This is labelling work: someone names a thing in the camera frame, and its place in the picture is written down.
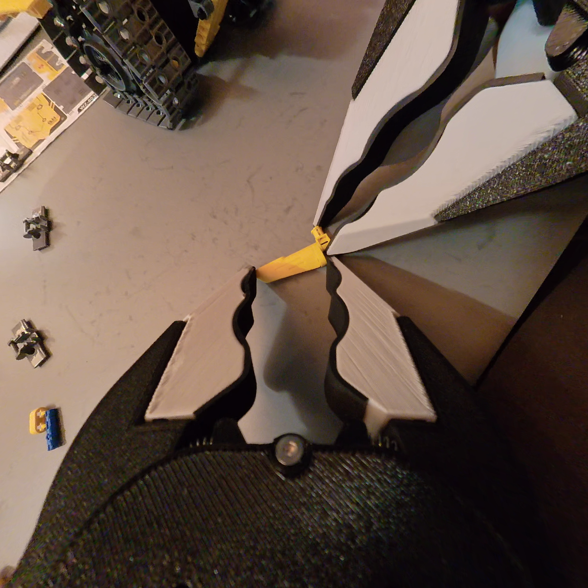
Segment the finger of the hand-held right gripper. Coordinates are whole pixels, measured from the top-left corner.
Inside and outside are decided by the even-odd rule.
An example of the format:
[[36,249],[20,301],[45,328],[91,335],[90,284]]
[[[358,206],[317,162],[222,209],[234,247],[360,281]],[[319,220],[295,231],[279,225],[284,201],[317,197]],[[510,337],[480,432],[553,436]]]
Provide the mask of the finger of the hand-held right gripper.
[[475,68],[485,1],[389,1],[358,71],[315,225],[360,212],[424,153],[443,103]]
[[555,83],[532,74],[490,80],[449,115],[415,171],[340,225],[328,255],[345,254],[436,224],[435,215],[577,120]]

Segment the yellow plastic toy piece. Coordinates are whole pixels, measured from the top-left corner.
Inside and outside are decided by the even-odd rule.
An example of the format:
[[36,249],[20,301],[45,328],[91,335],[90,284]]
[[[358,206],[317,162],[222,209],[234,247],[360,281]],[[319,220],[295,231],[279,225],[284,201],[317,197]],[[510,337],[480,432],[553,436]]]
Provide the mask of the yellow plastic toy piece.
[[326,265],[326,257],[319,243],[313,243],[305,248],[277,258],[256,269],[256,277],[264,283],[270,283],[298,275]]

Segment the instruction booklet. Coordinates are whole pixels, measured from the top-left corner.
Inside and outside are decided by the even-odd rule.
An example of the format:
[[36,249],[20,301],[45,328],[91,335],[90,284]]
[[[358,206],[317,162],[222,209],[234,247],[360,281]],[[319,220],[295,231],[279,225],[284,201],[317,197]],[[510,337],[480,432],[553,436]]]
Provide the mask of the instruction booklet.
[[22,166],[3,191],[68,129],[99,95],[48,40],[40,40],[1,79],[1,155],[20,151]]

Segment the black toy track link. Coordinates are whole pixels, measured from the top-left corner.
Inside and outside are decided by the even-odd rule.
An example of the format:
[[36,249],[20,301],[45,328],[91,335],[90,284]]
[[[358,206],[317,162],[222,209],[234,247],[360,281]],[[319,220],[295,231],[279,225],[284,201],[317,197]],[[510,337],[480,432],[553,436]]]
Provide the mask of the black toy track link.
[[45,206],[40,206],[32,211],[31,217],[23,220],[25,239],[30,239],[34,252],[46,249],[50,245],[50,232],[52,221],[49,211]]
[[8,346],[14,351],[16,360],[27,359],[33,368],[40,367],[50,357],[45,336],[27,319],[21,319],[12,329]]
[[21,166],[22,159],[20,151],[4,151],[1,155],[1,183],[7,181],[11,175],[19,171]]

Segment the person's brown shirt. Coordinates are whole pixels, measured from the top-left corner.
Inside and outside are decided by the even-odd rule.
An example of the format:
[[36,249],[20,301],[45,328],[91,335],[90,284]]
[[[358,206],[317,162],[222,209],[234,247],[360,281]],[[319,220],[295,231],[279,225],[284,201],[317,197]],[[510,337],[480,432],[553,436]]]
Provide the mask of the person's brown shirt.
[[564,250],[479,391],[532,480],[557,586],[587,587],[587,234]]

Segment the yellow black tracked toy vehicle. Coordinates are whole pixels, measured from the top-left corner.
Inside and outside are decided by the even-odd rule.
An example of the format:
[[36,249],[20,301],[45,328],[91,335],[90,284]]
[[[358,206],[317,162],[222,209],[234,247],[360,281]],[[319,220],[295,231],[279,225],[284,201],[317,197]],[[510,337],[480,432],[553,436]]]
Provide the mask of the yellow black tracked toy vehicle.
[[162,128],[192,109],[197,70],[221,25],[253,26],[270,1],[1,1],[36,18],[67,63],[120,111]]

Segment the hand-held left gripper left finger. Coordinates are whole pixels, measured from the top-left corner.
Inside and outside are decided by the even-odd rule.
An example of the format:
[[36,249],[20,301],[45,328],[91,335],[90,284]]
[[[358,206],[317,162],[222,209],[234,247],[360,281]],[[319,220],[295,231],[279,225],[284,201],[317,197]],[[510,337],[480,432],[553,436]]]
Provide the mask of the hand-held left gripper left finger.
[[255,295],[255,269],[246,266],[186,318],[145,421],[239,420],[249,411],[256,381],[246,335]]

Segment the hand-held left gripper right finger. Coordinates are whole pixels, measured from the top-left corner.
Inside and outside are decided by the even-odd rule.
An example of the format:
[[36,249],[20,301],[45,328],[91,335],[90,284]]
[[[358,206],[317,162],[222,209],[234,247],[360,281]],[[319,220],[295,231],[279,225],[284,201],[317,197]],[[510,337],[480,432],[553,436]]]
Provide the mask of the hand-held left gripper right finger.
[[389,422],[433,423],[437,414],[410,353],[400,315],[338,258],[327,261],[329,351],[325,396],[346,422],[361,421],[369,436]]

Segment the small blue yellow toy piece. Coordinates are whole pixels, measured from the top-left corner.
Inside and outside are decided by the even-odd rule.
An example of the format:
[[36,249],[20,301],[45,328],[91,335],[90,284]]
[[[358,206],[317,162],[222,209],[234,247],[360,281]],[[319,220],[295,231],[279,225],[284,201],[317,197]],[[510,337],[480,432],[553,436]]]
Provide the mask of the small blue yellow toy piece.
[[62,426],[60,411],[57,408],[49,408],[45,411],[46,441],[48,451],[62,446]]

